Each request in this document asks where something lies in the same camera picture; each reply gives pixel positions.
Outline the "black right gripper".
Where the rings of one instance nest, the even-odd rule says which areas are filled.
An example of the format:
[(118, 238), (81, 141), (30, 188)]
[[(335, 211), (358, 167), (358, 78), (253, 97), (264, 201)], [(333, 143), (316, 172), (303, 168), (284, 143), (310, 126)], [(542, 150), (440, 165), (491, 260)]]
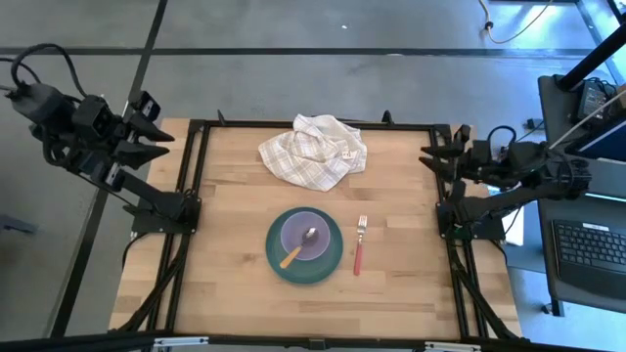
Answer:
[(468, 179), (474, 183), (480, 183), (484, 181), (487, 172), (494, 167), (491, 145), (486, 140), (474, 140), (472, 146), (464, 153), (463, 144), (459, 143), (421, 147), (421, 150), (433, 157), (439, 157), (420, 156), (419, 161), (441, 179)]

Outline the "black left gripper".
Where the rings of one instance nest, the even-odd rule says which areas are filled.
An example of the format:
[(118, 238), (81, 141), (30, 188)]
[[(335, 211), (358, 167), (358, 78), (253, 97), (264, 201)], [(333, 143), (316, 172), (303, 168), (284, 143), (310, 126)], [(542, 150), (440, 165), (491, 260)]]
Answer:
[(63, 168), (75, 175), (86, 174), (97, 186), (110, 191), (122, 189), (122, 166), (138, 169), (169, 153), (165, 147), (134, 144), (130, 139), (130, 127), (138, 136), (153, 142), (175, 140), (140, 115), (130, 117), (129, 127), (99, 96), (87, 96), (69, 122), (69, 131), (63, 133), (63, 141), (67, 144)]

